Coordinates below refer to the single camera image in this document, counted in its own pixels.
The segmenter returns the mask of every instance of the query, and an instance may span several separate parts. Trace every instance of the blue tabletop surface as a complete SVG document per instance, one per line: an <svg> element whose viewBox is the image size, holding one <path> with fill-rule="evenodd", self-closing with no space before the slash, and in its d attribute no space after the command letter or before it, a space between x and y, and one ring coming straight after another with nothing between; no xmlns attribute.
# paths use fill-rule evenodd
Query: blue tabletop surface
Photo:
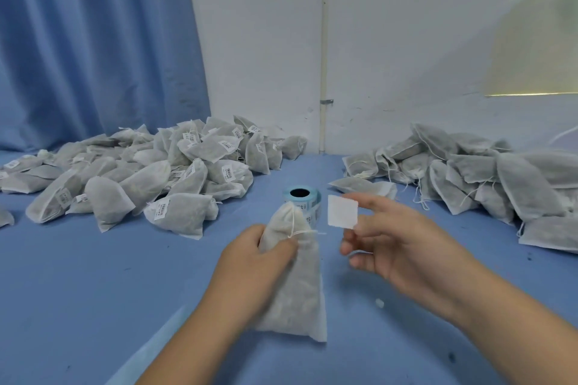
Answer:
<svg viewBox="0 0 578 385"><path fill-rule="evenodd" d="M18 155L0 153L0 162ZM225 245L267 223L285 186L321 190L318 229L327 301L327 344L247 331L229 353L219 384L502 383L459 331L389 288L355 272L339 254L342 231L327 226L327 183L343 177L338 156L302 156L256 177L242 199L220 206L200 241L154 228L140 215L101 234L93 215L44 225L24 214L34 196L0 194L16 218L0 229L0 383L104 384L183 304L201 298ZM415 188L398 200L411 202ZM435 219L483 263L578 325L578 256L519 245L516 229L483 211ZM375 300L382 299L379 309Z"/></svg>

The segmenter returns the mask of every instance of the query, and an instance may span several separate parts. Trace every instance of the hole of label roll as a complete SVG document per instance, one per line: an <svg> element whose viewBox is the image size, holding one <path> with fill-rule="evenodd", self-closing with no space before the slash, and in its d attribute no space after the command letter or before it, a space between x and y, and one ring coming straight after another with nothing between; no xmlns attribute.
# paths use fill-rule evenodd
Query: hole of label roll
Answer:
<svg viewBox="0 0 578 385"><path fill-rule="evenodd" d="M310 193L307 189L293 189L289 192L289 194L295 198L305 198L308 197Z"/></svg>

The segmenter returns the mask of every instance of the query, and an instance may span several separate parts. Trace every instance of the pile of bags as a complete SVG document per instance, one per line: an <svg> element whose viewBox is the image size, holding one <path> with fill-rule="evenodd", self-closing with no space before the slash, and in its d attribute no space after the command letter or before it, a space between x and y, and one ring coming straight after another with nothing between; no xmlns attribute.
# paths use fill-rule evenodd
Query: pile of bags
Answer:
<svg viewBox="0 0 578 385"><path fill-rule="evenodd" d="M94 213L105 232L129 212L144 212L157 227L198 239L203 221L216 219L218 202L243 197L253 172L279 170L283 157L295 160L307 144L301 136L269 138L240 116L234 122L191 120L155 135L145 125L120 128L55 153L40 150L5 164L0 187L4 193L43 191L26 209L35 223ZM7 224L14 218L0 209L0 227Z"/></svg>
<svg viewBox="0 0 578 385"><path fill-rule="evenodd" d="M415 184L418 201L443 201L452 214L483 207L494 218L522 221L519 242L578 253L578 155L563 150L514 152L505 140L448 134L412 124L394 145L344 157L346 177L330 185L342 192L395 197L391 182Z"/></svg>

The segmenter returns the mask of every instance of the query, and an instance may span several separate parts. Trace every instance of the small white scrap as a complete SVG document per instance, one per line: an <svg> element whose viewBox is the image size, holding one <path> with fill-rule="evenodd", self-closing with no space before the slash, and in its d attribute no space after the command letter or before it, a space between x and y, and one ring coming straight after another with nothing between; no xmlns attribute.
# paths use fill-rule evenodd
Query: small white scrap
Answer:
<svg viewBox="0 0 578 385"><path fill-rule="evenodd" d="M327 223L333 227L353 228L357 224L357 201L329 195Z"/></svg>

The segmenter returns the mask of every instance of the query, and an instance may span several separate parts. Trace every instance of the vertical white pipe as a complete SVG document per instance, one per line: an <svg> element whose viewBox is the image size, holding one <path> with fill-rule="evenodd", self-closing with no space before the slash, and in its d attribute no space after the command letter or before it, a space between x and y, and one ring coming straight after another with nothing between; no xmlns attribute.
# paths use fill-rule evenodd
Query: vertical white pipe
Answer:
<svg viewBox="0 0 578 385"><path fill-rule="evenodd" d="M322 80L319 104L319 154L325 153L325 113L327 104L327 24L328 24L327 0L322 0Z"/></svg>

